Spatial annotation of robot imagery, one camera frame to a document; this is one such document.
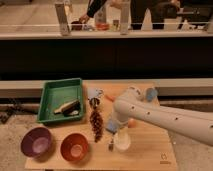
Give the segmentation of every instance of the wooden table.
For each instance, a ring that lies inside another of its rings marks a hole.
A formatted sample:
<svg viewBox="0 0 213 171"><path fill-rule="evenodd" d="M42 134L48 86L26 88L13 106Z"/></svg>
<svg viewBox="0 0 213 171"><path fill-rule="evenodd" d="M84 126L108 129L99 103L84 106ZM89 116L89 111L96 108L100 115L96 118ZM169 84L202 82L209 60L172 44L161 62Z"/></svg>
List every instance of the wooden table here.
<svg viewBox="0 0 213 171"><path fill-rule="evenodd" d="M81 122L70 122L55 127L49 127L53 138L53 146L48 153L38 159L27 158L26 169L69 169L69 170L142 170L142 171L175 171L177 164L173 148L166 130L136 121L135 128L129 128L131 147L125 152L108 150L112 135L105 131L100 142L95 143L88 118L91 112L86 100L86 88L100 88L105 94L118 96L131 83L85 83L86 116ZM134 83L134 86L145 91L152 84ZM101 114L106 123L112 110L112 102L101 97ZM86 136L90 149L87 156L79 163L65 161L60 154L62 140L70 133L79 132Z"/></svg>

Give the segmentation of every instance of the black surface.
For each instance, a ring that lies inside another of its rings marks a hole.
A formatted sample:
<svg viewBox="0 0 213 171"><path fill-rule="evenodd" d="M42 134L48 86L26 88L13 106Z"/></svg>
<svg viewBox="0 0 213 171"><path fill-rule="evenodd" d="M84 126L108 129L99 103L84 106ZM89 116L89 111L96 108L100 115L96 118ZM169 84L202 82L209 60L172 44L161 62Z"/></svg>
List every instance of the black surface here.
<svg viewBox="0 0 213 171"><path fill-rule="evenodd" d="M213 77L213 37L0 40L2 80Z"/></svg>

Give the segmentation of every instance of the purple bowl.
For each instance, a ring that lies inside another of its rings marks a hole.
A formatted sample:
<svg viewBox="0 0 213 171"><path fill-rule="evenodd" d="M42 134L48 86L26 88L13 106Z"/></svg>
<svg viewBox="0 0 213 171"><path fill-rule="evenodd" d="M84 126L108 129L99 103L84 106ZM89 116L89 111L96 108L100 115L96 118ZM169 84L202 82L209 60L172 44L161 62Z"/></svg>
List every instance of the purple bowl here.
<svg viewBox="0 0 213 171"><path fill-rule="evenodd" d="M24 136L21 151L27 157L38 157L50 148L51 140L52 136L47 128L34 128Z"/></svg>

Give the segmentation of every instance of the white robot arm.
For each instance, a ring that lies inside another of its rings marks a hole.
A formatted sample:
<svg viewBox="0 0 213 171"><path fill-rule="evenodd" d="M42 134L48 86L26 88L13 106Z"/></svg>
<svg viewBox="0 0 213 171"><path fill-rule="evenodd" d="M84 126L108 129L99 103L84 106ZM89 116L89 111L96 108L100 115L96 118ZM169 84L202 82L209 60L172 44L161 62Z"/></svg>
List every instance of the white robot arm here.
<svg viewBox="0 0 213 171"><path fill-rule="evenodd" d="M138 88L128 88L114 101L113 122L123 127L129 118L135 118L213 146L212 114L157 106L141 99Z"/></svg>

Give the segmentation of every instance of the floor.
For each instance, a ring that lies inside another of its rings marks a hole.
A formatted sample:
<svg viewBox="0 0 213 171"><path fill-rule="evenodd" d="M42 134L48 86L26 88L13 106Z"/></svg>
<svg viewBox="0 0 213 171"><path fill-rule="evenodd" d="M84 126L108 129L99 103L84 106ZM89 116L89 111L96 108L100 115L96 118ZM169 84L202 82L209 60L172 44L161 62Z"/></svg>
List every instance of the floor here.
<svg viewBox="0 0 213 171"><path fill-rule="evenodd" d="M162 100L161 105L179 107L185 109L212 112L213 100L211 101L174 101ZM20 151L20 142L23 135L36 127L35 115L23 115L19 113L12 116L7 124L0 125L0 170L23 171L25 156ZM212 171L213 148L169 132L171 143L174 147L179 171Z"/></svg>

